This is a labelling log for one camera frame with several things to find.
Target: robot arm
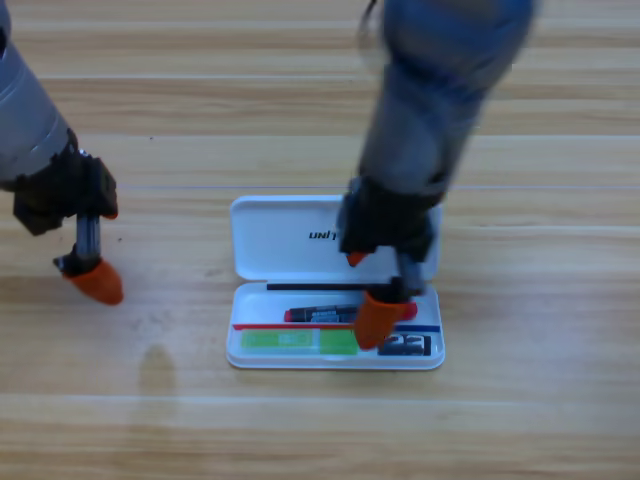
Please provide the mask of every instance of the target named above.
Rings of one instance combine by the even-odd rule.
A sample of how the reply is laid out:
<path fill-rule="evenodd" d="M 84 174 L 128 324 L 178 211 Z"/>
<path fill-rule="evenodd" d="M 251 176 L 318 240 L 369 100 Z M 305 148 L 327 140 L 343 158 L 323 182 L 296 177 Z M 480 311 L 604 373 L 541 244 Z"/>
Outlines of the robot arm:
<path fill-rule="evenodd" d="M 100 217 L 118 214 L 116 182 L 78 140 L 11 42 L 11 17 L 0 0 L 0 189 L 14 195 L 13 213 L 32 235 L 76 215 L 76 244 L 54 260 L 85 294 L 119 303 L 121 285 L 100 254 Z"/>
<path fill-rule="evenodd" d="M 384 340 L 402 304 L 422 292 L 418 264 L 433 241 L 427 213 L 445 198 L 482 107 L 522 49 L 534 2 L 386 1 L 389 61 L 338 228 L 352 266 L 391 246 L 400 277 L 367 292 L 355 324 L 361 348 Z"/>

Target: marker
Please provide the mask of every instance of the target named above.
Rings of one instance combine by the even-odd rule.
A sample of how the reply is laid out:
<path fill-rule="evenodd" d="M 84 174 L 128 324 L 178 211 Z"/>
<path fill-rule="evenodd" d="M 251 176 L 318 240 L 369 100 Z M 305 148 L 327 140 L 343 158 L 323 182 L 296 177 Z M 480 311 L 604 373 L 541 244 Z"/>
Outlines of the marker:
<path fill-rule="evenodd" d="M 292 308 L 284 312 L 287 323 L 353 323 L 358 315 L 358 305 L 326 305 L 321 307 Z M 418 314 L 418 305 L 407 305 L 401 320 L 413 320 Z"/>

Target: wooden table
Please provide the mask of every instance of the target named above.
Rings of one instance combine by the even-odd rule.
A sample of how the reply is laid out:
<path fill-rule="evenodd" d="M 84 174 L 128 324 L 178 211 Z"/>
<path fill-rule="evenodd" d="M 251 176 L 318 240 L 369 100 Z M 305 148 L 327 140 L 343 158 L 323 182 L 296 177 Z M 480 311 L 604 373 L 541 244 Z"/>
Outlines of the wooden table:
<path fill-rule="evenodd" d="M 341 193 L 377 78 L 356 0 L 11 0 L 119 182 L 105 308 L 2 196 L 0 478 L 640 478 L 640 5 L 548 0 L 447 203 L 429 373 L 225 359 L 240 195 Z"/>

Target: orange fingertip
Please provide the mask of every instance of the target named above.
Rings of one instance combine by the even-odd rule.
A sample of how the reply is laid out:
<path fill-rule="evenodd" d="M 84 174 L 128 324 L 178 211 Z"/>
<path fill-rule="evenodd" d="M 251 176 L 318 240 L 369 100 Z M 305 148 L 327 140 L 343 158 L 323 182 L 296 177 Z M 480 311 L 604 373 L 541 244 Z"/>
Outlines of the orange fingertip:
<path fill-rule="evenodd" d="M 357 267 L 358 264 L 364 260 L 366 258 L 368 254 L 367 253 L 351 253 L 349 255 L 347 255 L 347 262 L 349 262 L 349 265 L 352 267 Z"/>
<path fill-rule="evenodd" d="M 404 303 L 382 303 L 365 292 L 365 301 L 358 310 L 353 333 L 362 350 L 371 350 L 382 344 L 393 333 L 395 324 L 405 314 Z"/>
<path fill-rule="evenodd" d="M 65 278 L 86 296 L 105 305 L 118 305 L 124 299 L 120 275 L 104 260 L 89 273 Z"/>

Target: pencil case lid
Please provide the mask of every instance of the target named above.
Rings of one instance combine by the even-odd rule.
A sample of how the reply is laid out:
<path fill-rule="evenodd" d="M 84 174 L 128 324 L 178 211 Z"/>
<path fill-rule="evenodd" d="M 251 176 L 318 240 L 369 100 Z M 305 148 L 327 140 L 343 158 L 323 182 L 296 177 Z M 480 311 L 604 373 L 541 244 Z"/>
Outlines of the pencil case lid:
<path fill-rule="evenodd" d="M 377 283 L 397 275 L 392 248 L 382 247 L 357 268 L 339 251 L 340 195 L 243 196 L 230 208 L 235 270 L 245 280 L 296 283 Z M 435 276 L 440 257 L 441 207 L 429 212 L 436 231 L 422 264 Z"/>

